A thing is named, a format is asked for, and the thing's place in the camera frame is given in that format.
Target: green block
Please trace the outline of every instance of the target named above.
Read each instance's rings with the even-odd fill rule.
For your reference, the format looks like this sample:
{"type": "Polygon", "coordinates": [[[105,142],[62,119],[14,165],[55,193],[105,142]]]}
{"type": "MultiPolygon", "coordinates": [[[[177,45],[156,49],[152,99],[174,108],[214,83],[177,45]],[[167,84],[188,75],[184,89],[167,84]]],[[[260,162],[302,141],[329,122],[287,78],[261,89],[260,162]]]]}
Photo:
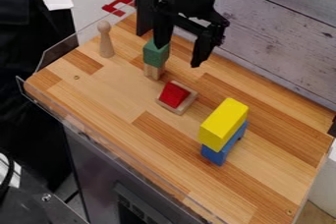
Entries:
{"type": "Polygon", "coordinates": [[[161,68],[168,60],[170,43],[158,49],[153,38],[143,48],[143,62],[156,68],[161,68]]]}

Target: red tape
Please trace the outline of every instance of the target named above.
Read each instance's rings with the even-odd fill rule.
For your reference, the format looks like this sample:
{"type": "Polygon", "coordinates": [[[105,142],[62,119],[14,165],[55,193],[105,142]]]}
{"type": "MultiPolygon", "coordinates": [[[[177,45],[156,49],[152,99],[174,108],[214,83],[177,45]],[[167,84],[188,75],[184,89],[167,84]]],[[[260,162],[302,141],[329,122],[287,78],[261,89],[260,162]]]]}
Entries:
{"type": "Polygon", "coordinates": [[[115,8],[115,6],[119,3],[124,3],[126,5],[131,5],[131,6],[134,7],[133,0],[115,0],[109,5],[103,6],[102,9],[105,10],[106,12],[113,13],[113,15],[116,15],[118,17],[122,17],[126,13],[124,11],[121,11],[121,10],[115,8]]]}

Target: gray wall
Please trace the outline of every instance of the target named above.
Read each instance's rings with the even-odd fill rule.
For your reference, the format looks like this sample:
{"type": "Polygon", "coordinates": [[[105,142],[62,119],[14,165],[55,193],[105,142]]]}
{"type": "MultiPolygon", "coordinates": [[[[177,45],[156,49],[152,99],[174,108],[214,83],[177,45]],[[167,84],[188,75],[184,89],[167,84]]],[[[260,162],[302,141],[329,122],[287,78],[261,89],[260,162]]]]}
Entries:
{"type": "Polygon", "coordinates": [[[216,0],[215,7],[231,22],[217,53],[336,110],[336,0],[216,0]]]}

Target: stacked blocks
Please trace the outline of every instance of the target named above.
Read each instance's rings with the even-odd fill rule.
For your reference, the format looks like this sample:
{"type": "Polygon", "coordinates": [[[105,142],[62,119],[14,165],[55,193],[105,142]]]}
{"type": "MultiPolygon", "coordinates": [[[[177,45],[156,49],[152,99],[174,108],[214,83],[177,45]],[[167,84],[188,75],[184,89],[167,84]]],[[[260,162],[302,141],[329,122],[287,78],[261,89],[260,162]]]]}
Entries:
{"type": "Polygon", "coordinates": [[[201,154],[217,165],[222,165],[237,140],[248,126],[249,107],[232,98],[224,100],[200,125],[198,139],[201,154]]]}
{"type": "Polygon", "coordinates": [[[169,58],[170,44],[158,49],[153,38],[143,48],[144,75],[159,80],[169,58]]]}
{"type": "Polygon", "coordinates": [[[184,114],[197,98],[197,92],[172,81],[166,84],[156,102],[163,108],[177,114],[184,114]]]}
{"type": "Polygon", "coordinates": [[[158,49],[153,38],[143,48],[143,62],[156,68],[161,68],[169,58],[170,44],[158,49]]]}
{"type": "Polygon", "coordinates": [[[224,145],[224,147],[219,151],[216,152],[213,149],[207,147],[206,145],[201,146],[201,155],[203,157],[206,157],[211,162],[215,163],[218,166],[221,166],[224,164],[226,157],[229,154],[229,151],[232,149],[232,147],[235,145],[237,140],[240,140],[245,133],[245,130],[248,127],[248,122],[246,121],[243,126],[231,137],[231,139],[228,141],[227,144],[224,145]]]}

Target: yellow block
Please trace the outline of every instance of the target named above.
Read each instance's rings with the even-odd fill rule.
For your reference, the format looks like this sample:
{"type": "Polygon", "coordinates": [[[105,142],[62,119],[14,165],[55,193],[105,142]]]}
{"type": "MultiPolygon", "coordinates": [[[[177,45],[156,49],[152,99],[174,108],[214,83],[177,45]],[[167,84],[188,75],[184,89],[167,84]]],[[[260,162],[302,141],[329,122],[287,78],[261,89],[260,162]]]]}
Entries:
{"type": "Polygon", "coordinates": [[[198,139],[214,151],[220,151],[247,120],[249,107],[233,98],[225,99],[200,125],[198,139]]]}

